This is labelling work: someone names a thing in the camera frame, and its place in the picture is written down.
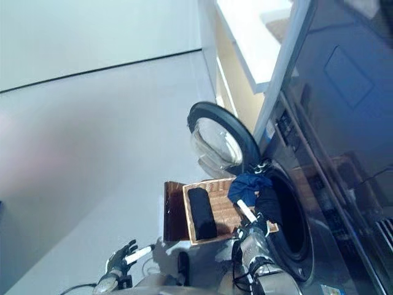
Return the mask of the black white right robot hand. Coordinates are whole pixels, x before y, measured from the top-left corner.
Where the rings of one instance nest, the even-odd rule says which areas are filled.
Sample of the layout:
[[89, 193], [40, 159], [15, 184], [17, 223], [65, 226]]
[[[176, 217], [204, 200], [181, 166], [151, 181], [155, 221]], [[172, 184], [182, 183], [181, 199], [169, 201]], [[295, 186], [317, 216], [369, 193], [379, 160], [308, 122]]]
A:
[[245, 202], [241, 199], [237, 200], [236, 204], [240, 208], [243, 215], [245, 215], [245, 217], [251, 223], [252, 226], [258, 227], [259, 229], [261, 229], [265, 237], [269, 236], [270, 228], [269, 228], [269, 225], [268, 225], [266, 219], [263, 217], [262, 214], [259, 214], [256, 216], [251, 211], [251, 209], [245, 204]]

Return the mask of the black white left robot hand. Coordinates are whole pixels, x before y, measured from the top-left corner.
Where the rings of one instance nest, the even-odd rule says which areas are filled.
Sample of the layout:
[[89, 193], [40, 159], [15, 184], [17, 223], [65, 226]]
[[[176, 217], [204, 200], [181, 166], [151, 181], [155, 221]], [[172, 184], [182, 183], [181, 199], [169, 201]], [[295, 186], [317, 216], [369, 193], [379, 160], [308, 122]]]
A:
[[113, 270], [128, 272], [130, 267], [145, 255], [153, 252], [155, 245], [150, 244], [141, 249], [138, 248], [136, 240], [131, 240], [121, 249], [113, 252], [106, 262], [106, 273]]

